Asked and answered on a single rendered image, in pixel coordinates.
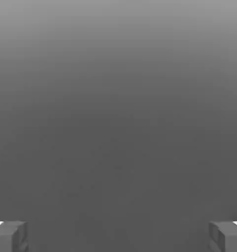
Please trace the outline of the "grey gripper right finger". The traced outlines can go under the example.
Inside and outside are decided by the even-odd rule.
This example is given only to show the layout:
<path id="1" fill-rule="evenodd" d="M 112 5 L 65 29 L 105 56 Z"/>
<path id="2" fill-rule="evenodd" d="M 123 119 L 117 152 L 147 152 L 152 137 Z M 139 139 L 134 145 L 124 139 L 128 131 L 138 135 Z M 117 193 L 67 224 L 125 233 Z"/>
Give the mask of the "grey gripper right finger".
<path id="1" fill-rule="evenodd" d="M 208 232 L 209 252 L 237 252 L 237 221 L 211 221 Z"/>

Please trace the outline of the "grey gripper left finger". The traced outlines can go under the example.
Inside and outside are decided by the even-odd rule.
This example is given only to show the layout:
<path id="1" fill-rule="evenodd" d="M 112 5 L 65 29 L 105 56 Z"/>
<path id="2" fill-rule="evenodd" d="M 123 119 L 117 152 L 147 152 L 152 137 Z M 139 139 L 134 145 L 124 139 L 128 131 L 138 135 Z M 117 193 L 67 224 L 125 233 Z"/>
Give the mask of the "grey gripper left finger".
<path id="1" fill-rule="evenodd" d="M 0 252 L 29 252 L 26 221 L 0 220 Z"/>

